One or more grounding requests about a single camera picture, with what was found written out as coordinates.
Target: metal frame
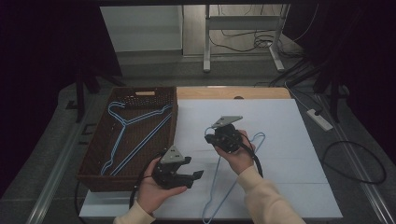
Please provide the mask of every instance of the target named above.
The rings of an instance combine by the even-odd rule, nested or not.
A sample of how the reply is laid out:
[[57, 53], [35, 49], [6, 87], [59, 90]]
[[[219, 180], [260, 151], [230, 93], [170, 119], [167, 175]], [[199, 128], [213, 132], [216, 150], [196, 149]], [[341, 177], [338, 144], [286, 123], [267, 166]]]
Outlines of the metal frame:
[[283, 72], [285, 67], [279, 59], [277, 42], [282, 34], [283, 26], [290, 5], [283, 7], [280, 16], [210, 16], [210, 5], [205, 5], [205, 50], [204, 72], [210, 72], [210, 39], [211, 30], [275, 30], [275, 36], [270, 52], [274, 59], [276, 70]]

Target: metal rail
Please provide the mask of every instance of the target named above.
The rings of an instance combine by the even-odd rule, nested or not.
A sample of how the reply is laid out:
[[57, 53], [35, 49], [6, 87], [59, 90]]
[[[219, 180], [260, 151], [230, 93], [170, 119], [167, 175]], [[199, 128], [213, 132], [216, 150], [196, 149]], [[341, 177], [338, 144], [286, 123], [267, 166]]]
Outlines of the metal rail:
[[[323, 105], [323, 111], [326, 115], [330, 118], [332, 126], [334, 127], [335, 133], [339, 140], [348, 140], [347, 135], [345, 134], [344, 130], [341, 126], [334, 122], [332, 116], [327, 108], [329, 108], [329, 104], [322, 99], [323, 96], [317, 95], [317, 99]], [[366, 169], [364, 168], [363, 164], [361, 163], [361, 159], [356, 154], [355, 150], [353, 150], [351, 145], [344, 144], [344, 150], [346, 154], [346, 158], [349, 161], [349, 164], [352, 167], [353, 172], [358, 178], [371, 180], [370, 176], [368, 175]], [[376, 185], [364, 184], [361, 183], [361, 188], [363, 189], [364, 193], [367, 196], [370, 204], [372, 205], [373, 209], [375, 210], [376, 215], [378, 216], [379, 220], [385, 224], [395, 224], [395, 219], [393, 218], [392, 213], [389, 211], [387, 203], [385, 202], [384, 198], [382, 197], [381, 193], [378, 190]]]
[[28, 217], [26, 223], [39, 224], [43, 222], [44, 217], [50, 207], [50, 203], [52, 202], [53, 196], [55, 195], [55, 192], [58, 189], [62, 178], [64, 177], [64, 171], [74, 151], [73, 146], [76, 145], [78, 135], [84, 129], [87, 115], [91, 114], [94, 102], [95, 97], [93, 97], [91, 100], [91, 103], [88, 107], [89, 109], [87, 111], [88, 113], [82, 118], [82, 121], [80, 123], [74, 124], [71, 134], [67, 138], [64, 148], [62, 148], [58, 160], [55, 162], [52, 172], [50, 173], [44, 188], [41, 190], [40, 196], [35, 202], [35, 206], [33, 207], [32, 213]]

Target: beige sleeve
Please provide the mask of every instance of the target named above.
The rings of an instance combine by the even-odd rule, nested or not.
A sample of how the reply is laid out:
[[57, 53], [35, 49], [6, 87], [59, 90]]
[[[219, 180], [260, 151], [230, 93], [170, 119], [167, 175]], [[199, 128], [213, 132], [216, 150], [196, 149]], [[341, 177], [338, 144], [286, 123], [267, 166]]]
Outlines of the beige sleeve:
[[274, 183], [263, 179], [254, 166], [242, 172], [237, 180], [246, 193], [245, 204], [255, 224], [305, 223], [279, 194]]
[[149, 224], [154, 220], [154, 217], [146, 213], [137, 201], [134, 201], [134, 206], [125, 215], [116, 217], [113, 224]]

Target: person's left hand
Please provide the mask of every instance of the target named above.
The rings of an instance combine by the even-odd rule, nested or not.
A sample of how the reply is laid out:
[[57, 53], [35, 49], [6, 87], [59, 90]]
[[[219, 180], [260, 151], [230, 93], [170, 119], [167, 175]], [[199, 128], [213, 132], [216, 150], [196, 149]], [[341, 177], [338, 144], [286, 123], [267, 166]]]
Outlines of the person's left hand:
[[142, 183], [139, 187], [139, 193], [137, 195], [137, 202], [140, 207], [143, 208], [148, 214], [151, 214], [155, 210], [157, 210], [161, 204], [167, 199], [174, 195], [178, 195], [184, 191], [186, 191], [187, 187], [177, 187], [174, 189], [163, 189], [155, 180], [151, 177], [151, 174], [154, 170], [155, 164], [160, 160], [160, 158], [153, 160], [148, 169], [145, 171]]

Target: hand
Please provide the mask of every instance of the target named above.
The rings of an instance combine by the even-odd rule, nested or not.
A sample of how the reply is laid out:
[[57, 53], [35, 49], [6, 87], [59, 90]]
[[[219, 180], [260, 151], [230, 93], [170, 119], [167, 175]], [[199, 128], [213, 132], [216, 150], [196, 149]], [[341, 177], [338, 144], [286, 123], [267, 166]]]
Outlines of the hand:
[[[243, 144], [245, 144], [247, 147], [250, 147], [250, 143], [247, 139], [248, 137], [247, 132], [244, 130], [238, 130], [238, 131], [242, 134]], [[215, 150], [222, 158], [224, 158], [228, 163], [230, 163], [231, 169], [233, 169], [233, 171], [236, 172], [237, 175], [240, 175], [248, 167], [254, 164], [250, 154], [244, 148], [240, 147], [238, 150], [236, 150], [233, 153], [227, 153], [224, 150], [222, 150], [220, 147], [215, 147]]]
[[[155, 164], [157, 164], [159, 160], [160, 158], [153, 160], [149, 164], [144, 176], [151, 176]], [[167, 198], [178, 195], [186, 191], [186, 189], [186, 186], [177, 187], [174, 189], [162, 189], [159, 185], [157, 185], [152, 177], [146, 177], [140, 184], [137, 202], [139, 203], [140, 207], [145, 210], [145, 212], [151, 214], [157, 210]]]

